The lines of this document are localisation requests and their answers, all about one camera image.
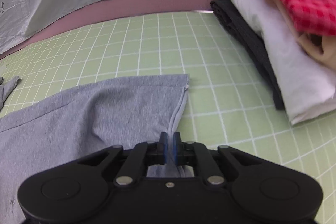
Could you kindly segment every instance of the silver rivet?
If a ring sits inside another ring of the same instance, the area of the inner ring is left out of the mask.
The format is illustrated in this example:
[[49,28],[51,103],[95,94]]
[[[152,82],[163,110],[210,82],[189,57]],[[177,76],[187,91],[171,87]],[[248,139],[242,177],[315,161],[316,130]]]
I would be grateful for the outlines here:
[[120,176],[115,179],[115,182],[119,185],[129,185],[133,182],[133,179],[129,176]]
[[173,182],[167,182],[166,183],[167,188],[173,188],[174,186],[175,186],[175,184]]
[[208,182],[212,185],[220,185],[224,182],[224,178],[221,176],[209,176]]

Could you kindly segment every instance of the green grid mat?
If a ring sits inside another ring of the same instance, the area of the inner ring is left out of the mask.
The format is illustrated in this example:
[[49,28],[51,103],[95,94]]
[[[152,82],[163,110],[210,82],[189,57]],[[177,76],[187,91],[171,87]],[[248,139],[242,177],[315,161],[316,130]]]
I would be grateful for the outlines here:
[[215,149],[229,144],[320,182],[317,220],[335,223],[336,113],[291,127],[245,50],[213,14],[152,14],[84,26],[0,61],[22,77],[0,117],[70,87],[135,75],[190,74],[179,131]]

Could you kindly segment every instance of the white folded cloth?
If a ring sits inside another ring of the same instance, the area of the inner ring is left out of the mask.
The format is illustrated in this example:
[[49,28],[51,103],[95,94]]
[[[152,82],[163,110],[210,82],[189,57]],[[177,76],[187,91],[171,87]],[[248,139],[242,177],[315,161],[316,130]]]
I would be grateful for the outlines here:
[[310,58],[296,43],[271,0],[231,0],[260,35],[292,124],[336,109],[336,73]]

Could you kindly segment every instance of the pink strip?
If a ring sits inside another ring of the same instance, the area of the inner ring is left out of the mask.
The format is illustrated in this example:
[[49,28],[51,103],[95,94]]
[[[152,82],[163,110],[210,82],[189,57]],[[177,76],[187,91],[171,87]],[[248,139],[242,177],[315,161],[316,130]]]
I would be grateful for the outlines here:
[[144,14],[211,10],[211,0],[102,0],[56,20],[26,41],[0,54],[0,59],[31,43],[47,39],[85,25]]

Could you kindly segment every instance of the beige cloth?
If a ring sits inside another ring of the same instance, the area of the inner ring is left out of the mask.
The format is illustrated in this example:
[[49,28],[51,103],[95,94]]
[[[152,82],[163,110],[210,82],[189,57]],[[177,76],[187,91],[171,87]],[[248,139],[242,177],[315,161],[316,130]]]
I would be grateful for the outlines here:
[[282,2],[280,0],[272,1],[274,1],[278,7],[291,33],[305,52],[317,62],[336,72],[336,36],[323,36],[321,46],[315,45],[310,40],[309,34],[300,34],[295,29],[293,21]]

